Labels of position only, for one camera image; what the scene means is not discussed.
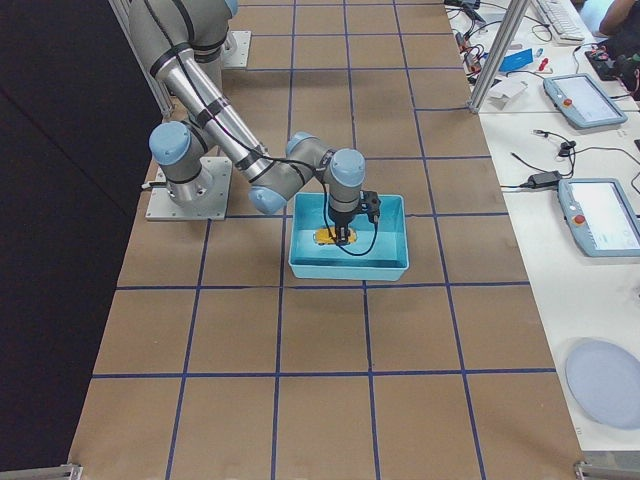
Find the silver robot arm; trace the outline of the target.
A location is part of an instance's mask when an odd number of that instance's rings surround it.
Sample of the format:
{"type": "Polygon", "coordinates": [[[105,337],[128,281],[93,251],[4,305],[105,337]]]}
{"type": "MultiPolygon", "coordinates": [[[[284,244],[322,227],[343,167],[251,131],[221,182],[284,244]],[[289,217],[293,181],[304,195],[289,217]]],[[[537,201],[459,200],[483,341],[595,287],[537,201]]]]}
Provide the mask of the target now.
{"type": "Polygon", "coordinates": [[[328,190],[327,215],[332,242],[348,244],[350,223],[366,214],[376,222],[376,193],[365,191],[365,159],[353,149],[333,149],[306,132],[288,142],[283,158],[271,157],[250,131],[216,80],[205,71],[219,59],[235,1],[134,1],[129,33],[143,68],[165,84],[189,116],[157,126],[149,147],[164,172],[167,189],[185,202],[203,196],[211,182],[200,159],[219,146],[247,179],[254,207],[273,214],[311,179],[328,190]]]}

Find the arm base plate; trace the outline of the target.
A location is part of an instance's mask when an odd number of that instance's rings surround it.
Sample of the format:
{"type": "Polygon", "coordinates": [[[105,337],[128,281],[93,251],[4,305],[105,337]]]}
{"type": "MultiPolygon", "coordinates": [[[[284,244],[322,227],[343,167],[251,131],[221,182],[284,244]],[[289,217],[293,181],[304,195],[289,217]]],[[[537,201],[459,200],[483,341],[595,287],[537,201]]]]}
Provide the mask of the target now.
{"type": "Polygon", "coordinates": [[[252,32],[229,31],[221,53],[223,69],[246,69],[249,61],[252,32]]]}
{"type": "Polygon", "coordinates": [[[226,217],[232,163],[226,157],[200,159],[199,175],[188,183],[170,182],[159,169],[153,181],[143,185],[151,191],[148,221],[222,221],[226,217]]]}

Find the person's forearm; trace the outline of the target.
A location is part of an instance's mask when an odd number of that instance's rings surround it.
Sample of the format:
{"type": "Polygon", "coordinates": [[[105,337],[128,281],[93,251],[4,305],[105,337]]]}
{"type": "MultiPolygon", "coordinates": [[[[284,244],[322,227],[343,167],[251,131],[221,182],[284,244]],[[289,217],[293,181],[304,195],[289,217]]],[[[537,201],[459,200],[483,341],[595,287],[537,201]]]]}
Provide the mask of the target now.
{"type": "Polygon", "coordinates": [[[603,36],[615,35],[629,18],[636,4],[635,0],[614,0],[599,24],[599,33],[603,36]]]}

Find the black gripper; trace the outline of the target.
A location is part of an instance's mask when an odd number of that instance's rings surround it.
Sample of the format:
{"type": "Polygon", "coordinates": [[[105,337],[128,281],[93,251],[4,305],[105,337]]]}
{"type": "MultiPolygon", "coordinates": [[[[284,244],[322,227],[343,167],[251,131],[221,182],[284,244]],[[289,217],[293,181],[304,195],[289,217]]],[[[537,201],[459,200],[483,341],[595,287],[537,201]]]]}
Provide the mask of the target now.
{"type": "Polygon", "coordinates": [[[349,225],[357,215],[363,213],[362,194],[356,192],[347,200],[329,193],[328,216],[335,225],[335,243],[349,244],[349,225]]]}

